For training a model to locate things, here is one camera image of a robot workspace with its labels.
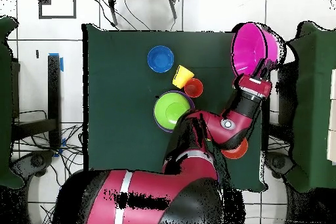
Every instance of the lime green plate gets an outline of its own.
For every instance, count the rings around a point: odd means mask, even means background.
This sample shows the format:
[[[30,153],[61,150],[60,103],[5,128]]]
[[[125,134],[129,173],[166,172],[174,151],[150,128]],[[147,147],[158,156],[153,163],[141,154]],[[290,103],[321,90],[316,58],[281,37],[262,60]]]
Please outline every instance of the lime green plate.
[[[177,120],[190,109],[190,103],[180,93],[163,94],[154,106],[157,123],[165,129],[174,129]]]

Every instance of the cup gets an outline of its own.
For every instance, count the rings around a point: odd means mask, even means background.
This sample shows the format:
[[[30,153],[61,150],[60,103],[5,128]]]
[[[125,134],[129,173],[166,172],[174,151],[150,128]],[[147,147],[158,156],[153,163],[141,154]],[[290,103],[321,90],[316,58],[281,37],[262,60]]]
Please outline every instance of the cup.
[[[192,78],[186,82],[184,92],[189,97],[199,97],[203,93],[203,84],[199,79]]]
[[[176,74],[173,78],[173,85],[182,89],[186,85],[186,82],[193,77],[194,74],[191,71],[180,65],[178,66]]]

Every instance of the yellow cup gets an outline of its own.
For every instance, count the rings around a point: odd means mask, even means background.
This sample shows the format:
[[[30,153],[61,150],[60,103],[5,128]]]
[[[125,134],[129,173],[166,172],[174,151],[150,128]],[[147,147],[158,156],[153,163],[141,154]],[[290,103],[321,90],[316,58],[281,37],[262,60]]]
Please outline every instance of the yellow cup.
[[[173,78],[173,85],[179,89],[182,89],[186,85],[186,82],[188,82],[193,77],[194,74],[191,71],[180,65],[178,66],[176,74]]]

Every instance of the cable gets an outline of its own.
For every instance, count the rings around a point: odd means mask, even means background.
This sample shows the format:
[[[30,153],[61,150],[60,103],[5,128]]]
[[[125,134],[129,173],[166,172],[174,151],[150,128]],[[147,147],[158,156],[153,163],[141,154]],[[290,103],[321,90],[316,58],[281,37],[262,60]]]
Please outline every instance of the cable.
[[[71,168],[71,165],[72,165],[72,164],[76,164],[76,163],[74,162],[74,160],[75,160],[76,157],[77,157],[77,155],[75,155],[75,156],[73,157],[72,161],[70,162],[69,169]]]
[[[52,216],[54,215],[54,208],[55,208],[55,206],[53,206],[49,211],[48,210],[46,210],[43,206],[41,206],[40,205],[40,207],[45,211],[45,213],[46,213],[46,216],[45,216],[45,218],[44,218],[44,220],[43,220],[43,222],[42,222],[42,224],[51,224],[52,223]]]
[[[108,6],[108,8],[109,9],[112,9],[104,0],[102,0],[103,1],[103,3],[106,5],[106,6]],[[120,13],[118,13],[117,11],[116,11],[116,9],[113,9],[113,11],[116,13],[116,14],[118,14],[118,15],[120,15],[124,20],[126,20],[126,22],[128,23],[128,24],[130,24],[133,28],[134,28],[134,30],[136,30],[137,31],[137,29],[125,18],[125,17],[123,17]]]
[[[106,17],[102,5],[101,5],[97,0],[93,0],[93,1],[96,1],[96,2],[100,5],[100,8],[102,9],[102,15],[104,15],[105,19],[106,19],[106,20],[107,20],[107,21],[108,21],[108,22],[109,22],[115,29],[117,29],[118,31],[120,31],[120,30],[117,28],[117,26],[116,26],[113,22],[111,22],[111,21]]]
[[[57,171],[54,169],[54,166],[50,165],[50,167],[52,167],[52,170],[54,170],[55,174],[56,174],[56,182],[57,184],[62,187],[62,185],[60,185],[60,183],[58,182],[58,174],[57,174]]]
[[[286,148],[288,148],[289,146],[281,146],[281,147],[279,147],[279,148],[268,148],[267,150],[268,151],[270,151],[270,150],[279,150],[279,149],[281,149],[281,148],[283,148],[284,150],[286,150],[287,152],[288,152],[288,149],[286,149]]]
[[[60,155],[60,157],[61,157],[61,159],[62,159],[62,162],[63,162],[63,165],[64,165],[64,169],[67,169],[68,170],[68,173],[69,173],[69,176],[71,176],[72,174],[71,174],[71,171],[70,171],[70,169],[66,166],[66,163],[65,163],[65,161],[64,161],[64,159],[63,159],[63,154],[61,154],[60,152],[58,153],[59,155]]]
[[[145,23],[143,21],[141,21],[139,18],[137,18],[130,10],[129,10],[129,13],[131,13],[134,16],[135,19],[137,19],[139,22],[141,22],[141,23],[143,23],[145,25]]]
[[[271,136],[271,135],[269,135],[268,137],[271,138],[273,141],[282,141],[281,139]]]
[[[171,26],[171,30],[173,29],[175,22],[176,22],[176,19],[174,18],[174,24]]]
[[[287,145],[287,146],[290,146],[290,144],[280,144],[280,143],[270,143],[268,144],[269,146],[273,146],[273,145]]]
[[[81,143],[81,146],[83,147],[83,133],[80,133],[80,134],[78,135],[78,140],[79,140],[79,142]]]

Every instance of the chair leg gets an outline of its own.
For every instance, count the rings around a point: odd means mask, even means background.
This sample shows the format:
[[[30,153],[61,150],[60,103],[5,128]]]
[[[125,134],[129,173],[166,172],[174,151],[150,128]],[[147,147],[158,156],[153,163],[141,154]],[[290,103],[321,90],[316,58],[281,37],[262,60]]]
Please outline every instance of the chair leg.
[[[177,14],[176,14],[175,6],[174,6],[176,0],[168,0],[168,1],[171,6],[171,12],[173,13],[173,17],[174,19],[177,19]]]
[[[38,150],[31,152],[10,165],[13,173],[21,176],[25,181],[30,177],[43,171],[51,165],[54,152],[51,150]]]
[[[116,12],[114,11],[114,5],[116,4],[115,0],[108,0],[108,5],[110,6],[111,14],[112,14],[112,20],[115,26],[118,25]]]
[[[18,76],[20,72],[20,64],[18,59],[12,61],[12,94],[13,94],[13,111],[12,117],[18,118],[19,115],[19,100],[18,100]]]

